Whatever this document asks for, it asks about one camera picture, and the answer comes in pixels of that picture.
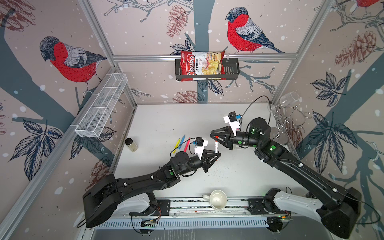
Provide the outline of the white marker pen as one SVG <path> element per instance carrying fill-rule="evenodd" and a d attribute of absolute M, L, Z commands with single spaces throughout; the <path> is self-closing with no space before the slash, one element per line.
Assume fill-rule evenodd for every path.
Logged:
<path fill-rule="evenodd" d="M 215 141 L 215 154 L 219 153 L 219 143 Z"/>

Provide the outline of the pink highlighter pen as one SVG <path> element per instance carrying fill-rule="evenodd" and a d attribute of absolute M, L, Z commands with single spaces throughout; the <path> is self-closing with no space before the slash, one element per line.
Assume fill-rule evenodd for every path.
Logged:
<path fill-rule="evenodd" d="M 187 152 L 187 149 L 188 149 L 189 144 L 190 144 L 190 140 L 191 140 L 191 138 L 189 138 L 188 141 L 186 142 L 186 145 L 185 145 L 185 148 L 184 148 L 184 152 Z"/>

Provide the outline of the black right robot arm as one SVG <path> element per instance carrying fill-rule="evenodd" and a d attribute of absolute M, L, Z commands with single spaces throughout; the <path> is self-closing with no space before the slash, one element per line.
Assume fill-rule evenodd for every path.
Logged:
<path fill-rule="evenodd" d="M 304 165 L 285 147 L 271 140 L 270 133 L 266 120 L 256 118 L 250 122 L 248 132 L 223 127 L 212 130 L 210 137 L 230 150 L 234 145 L 253 147 L 262 162 L 288 175 L 314 195 L 311 199 L 271 188 L 263 199 L 267 212 L 294 212 L 322 223 L 333 235 L 348 239 L 361 213 L 361 193 L 332 183 Z"/>

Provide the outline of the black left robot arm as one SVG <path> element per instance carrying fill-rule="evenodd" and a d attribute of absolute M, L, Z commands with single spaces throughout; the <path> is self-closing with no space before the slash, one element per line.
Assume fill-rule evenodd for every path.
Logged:
<path fill-rule="evenodd" d="M 116 179 L 113 174 L 104 176 L 83 195 L 86 227 L 93 228 L 104 223 L 120 203 L 140 194 L 148 195 L 150 209 L 134 215 L 149 215 L 157 207 L 153 191 L 171 188 L 181 181 L 181 176 L 190 177 L 200 168 L 208 172 L 221 155 L 212 150 L 204 150 L 201 157 L 189 157 L 186 152 L 178 152 L 151 174 L 126 179 Z"/>

